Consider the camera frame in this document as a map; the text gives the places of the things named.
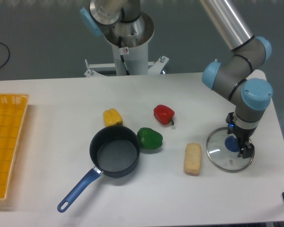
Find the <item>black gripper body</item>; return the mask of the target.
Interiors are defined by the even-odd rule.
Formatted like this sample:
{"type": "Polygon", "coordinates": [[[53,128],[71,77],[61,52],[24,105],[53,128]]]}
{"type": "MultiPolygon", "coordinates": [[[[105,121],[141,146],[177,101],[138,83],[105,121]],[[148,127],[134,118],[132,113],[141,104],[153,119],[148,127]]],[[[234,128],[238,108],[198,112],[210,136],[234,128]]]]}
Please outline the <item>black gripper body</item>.
{"type": "Polygon", "coordinates": [[[227,134],[234,134],[237,138],[238,144],[245,144],[249,142],[250,136],[254,133],[258,126],[256,122],[246,122],[240,119],[235,112],[228,113],[226,117],[227,134]]]}

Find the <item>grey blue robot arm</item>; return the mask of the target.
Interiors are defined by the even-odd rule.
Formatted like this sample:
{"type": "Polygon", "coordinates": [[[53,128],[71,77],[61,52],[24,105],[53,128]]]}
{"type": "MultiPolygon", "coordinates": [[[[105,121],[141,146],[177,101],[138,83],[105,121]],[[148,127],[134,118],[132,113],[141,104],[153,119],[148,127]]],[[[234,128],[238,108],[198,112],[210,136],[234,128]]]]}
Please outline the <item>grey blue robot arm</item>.
{"type": "MultiPolygon", "coordinates": [[[[237,139],[239,157],[249,158],[255,151],[249,138],[273,94],[267,81],[249,76],[267,61],[272,47],[265,38],[253,35],[230,0],[204,0],[201,4],[233,53],[226,64],[211,62],[203,71],[202,82],[235,105],[226,118],[227,132],[237,139]]],[[[88,8],[80,10],[80,16],[92,34],[103,35],[111,44],[117,75],[159,74],[163,69],[162,61],[148,65],[154,23],[141,11],[138,0],[92,0],[88,8]]]]}

